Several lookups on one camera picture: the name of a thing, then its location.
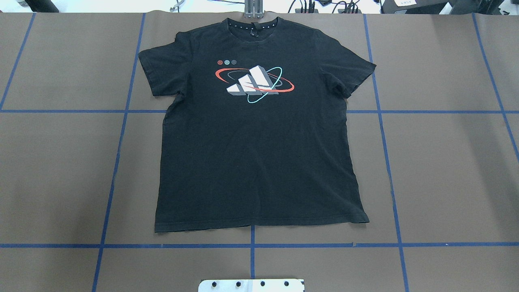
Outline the black graphic t-shirt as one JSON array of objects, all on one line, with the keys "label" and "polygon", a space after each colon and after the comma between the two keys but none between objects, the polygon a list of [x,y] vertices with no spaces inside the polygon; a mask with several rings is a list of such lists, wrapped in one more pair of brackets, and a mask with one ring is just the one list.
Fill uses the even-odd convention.
[{"label": "black graphic t-shirt", "polygon": [[162,124],[154,232],[368,223],[347,99],[376,65],[317,28],[232,19],[138,55]]}]

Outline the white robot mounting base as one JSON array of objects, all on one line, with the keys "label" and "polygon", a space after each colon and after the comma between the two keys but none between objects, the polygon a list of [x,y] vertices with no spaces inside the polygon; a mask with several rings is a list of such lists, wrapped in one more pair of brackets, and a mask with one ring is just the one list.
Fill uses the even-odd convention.
[{"label": "white robot mounting base", "polygon": [[199,292],[305,292],[303,279],[207,279]]}]

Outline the brown table mat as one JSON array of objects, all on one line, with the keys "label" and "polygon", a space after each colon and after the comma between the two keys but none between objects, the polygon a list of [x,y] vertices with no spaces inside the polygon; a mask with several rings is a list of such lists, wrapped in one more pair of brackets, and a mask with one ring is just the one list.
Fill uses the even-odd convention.
[{"label": "brown table mat", "polygon": [[517,292],[518,17],[283,14],[376,63],[348,99],[370,222],[155,234],[161,124],[137,52],[227,13],[2,13],[2,292]]}]

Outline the aluminium frame post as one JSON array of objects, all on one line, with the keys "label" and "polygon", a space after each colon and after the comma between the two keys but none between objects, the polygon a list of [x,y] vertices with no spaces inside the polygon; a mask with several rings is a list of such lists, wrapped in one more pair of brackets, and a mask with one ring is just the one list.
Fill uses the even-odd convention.
[{"label": "aluminium frame post", "polygon": [[264,17],[263,0],[244,0],[244,18],[261,19]]}]

